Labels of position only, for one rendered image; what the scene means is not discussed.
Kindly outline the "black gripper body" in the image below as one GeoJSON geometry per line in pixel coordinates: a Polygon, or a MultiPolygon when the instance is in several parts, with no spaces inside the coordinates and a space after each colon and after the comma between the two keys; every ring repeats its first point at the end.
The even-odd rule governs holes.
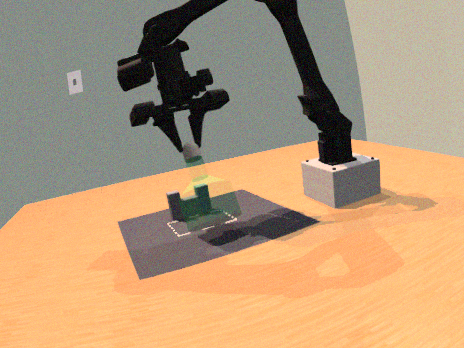
{"type": "Polygon", "coordinates": [[[209,105],[211,105],[211,110],[217,110],[223,107],[228,101],[230,101],[228,93],[223,88],[221,88],[208,90],[201,98],[193,99],[194,93],[192,93],[191,95],[176,97],[177,100],[169,103],[166,94],[167,78],[172,76],[174,80],[183,79],[182,74],[186,73],[188,73],[188,71],[185,71],[183,68],[172,68],[160,73],[157,76],[157,88],[160,90],[160,96],[162,98],[163,104],[154,106],[155,103],[153,101],[134,104],[129,117],[132,127],[146,125],[149,117],[152,117],[155,121],[157,116],[168,114],[170,112],[189,109],[191,114],[197,107],[209,105]]]}

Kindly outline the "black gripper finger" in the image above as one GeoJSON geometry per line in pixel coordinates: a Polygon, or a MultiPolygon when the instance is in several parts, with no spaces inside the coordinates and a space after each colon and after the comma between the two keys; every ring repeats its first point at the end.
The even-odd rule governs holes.
{"type": "Polygon", "coordinates": [[[202,131],[202,126],[203,126],[204,116],[205,116],[205,113],[210,110],[211,110],[211,105],[197,107],[188,116],[193,138],[195,140],[194,142],[198,145],[199,148],[201,147],[201,131],[202,131]]]}
{"type": "Polygon", "coordinates": [[[171,143],[175,148],[179,152],[183,152],[183,146],[174,120],[174,112],[157,116],[157,119],[153,122],[153,126],[158,126],[172,141],[171,143]]]}

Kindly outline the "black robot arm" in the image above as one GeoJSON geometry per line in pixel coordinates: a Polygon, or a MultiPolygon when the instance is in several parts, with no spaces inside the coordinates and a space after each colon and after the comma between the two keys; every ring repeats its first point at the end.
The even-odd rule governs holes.
{"type": "MultiPolygon", "coordinates": [[[[140,87],[165,70],[183,68],[181,52],[189,50],[187,42],[176,38],[188,25],[208,11],[228,0],[189,0],[183,5],[156,15],[144,24],[143,39],[136,55],[117,61],[117,80],[124,92],[140,87]],[[175,42],[172,43],[172,41],[175,42]],[[172,44],[169,44],[172,43],[172,44]],[[169,45],[168,45],[169,44],[169,45]],[[164,46],[164,47],[163,47],[164,46]],[[154,73],[152,62],[154,62],[154,73]]],[[[292,58],[296,63],[304,95],[297,95],[303,114],[321,130],[318,133],[318,162],[341,165],[356,161],[352,155],[352,122],[346,118],[335,98],[322,79],[311,46],[297,13],[297,0],[255,0],[266,3],[270,13],[278,20],[288,43],[292,58]]],[[[166,80],[166,94],[169,103],[176,97],[195,97],[213,84],[209,69],[182,74],[183,79],[166,80]],[[187,75],[188,74],[188,75],[187,75]]]]}

